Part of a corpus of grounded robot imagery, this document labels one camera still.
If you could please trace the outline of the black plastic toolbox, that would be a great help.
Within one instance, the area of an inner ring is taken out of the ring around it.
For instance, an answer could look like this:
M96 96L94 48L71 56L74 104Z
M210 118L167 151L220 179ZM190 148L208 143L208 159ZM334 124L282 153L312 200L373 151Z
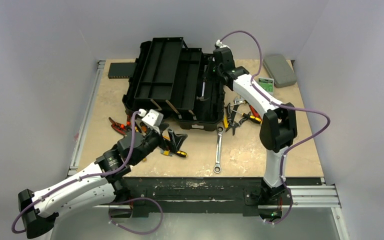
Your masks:
M223 120L224 87L212 84L210 99L198 101L205 62L211 53L188 47L182 37L155 37L140 44L134 75L121 102L130 116L139 109L154 109L172 117L184 130L212 132Z

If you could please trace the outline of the steel claw hammer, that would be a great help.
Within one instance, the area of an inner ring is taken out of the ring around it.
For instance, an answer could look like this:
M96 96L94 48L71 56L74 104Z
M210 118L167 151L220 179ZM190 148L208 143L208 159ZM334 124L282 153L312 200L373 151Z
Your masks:
M210 99L211 90L212 84L208 80L204 79L202 82L201 93L196 97L196 100L201 102L208 101Z

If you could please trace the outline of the black yellow phillips screwdriver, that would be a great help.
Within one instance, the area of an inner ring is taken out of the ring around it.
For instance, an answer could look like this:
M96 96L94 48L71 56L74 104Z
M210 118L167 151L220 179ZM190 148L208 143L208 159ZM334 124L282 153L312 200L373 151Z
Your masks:
M161 149L161 150L160 150L160 153L161 153L162 155L164 155L164 156L169 156L169 157L172 157L172 156L178 156L178 157L180 157L180 158L186 158L186 157L188 156L186 152L181 151L181 150L176 151L176 152L173 152L173 151L169 151L169 150L163 150L163 149Z

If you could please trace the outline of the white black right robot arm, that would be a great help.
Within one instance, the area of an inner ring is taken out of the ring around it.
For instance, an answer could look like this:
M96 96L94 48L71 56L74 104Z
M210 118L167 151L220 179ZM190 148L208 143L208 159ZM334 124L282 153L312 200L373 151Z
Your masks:
M293 104L274 98L254 81L248 70L236 66L233 53L226 46L215 48L205 77L243 97L261 116L259 139L266 149L266 167L259 198L274 203L286 190L287 150L298 135Z

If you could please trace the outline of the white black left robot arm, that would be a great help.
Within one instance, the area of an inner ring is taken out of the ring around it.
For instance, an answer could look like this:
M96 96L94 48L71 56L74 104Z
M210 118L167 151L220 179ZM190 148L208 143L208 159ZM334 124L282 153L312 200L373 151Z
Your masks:
M167 130L167 136L153 129L147 129L145 135L130 130L82 171L45 189L19 192L19 215L16 219L22 220L24 229L17 230L14 222L11 230L34 239L52 230L58 217L75 211L103 204L122 205L143 201L144 196L133 196L124 179L131 172L131 167L157 148L180 157L187 156L180 150L187 134L174 133L166 123L162 128Z

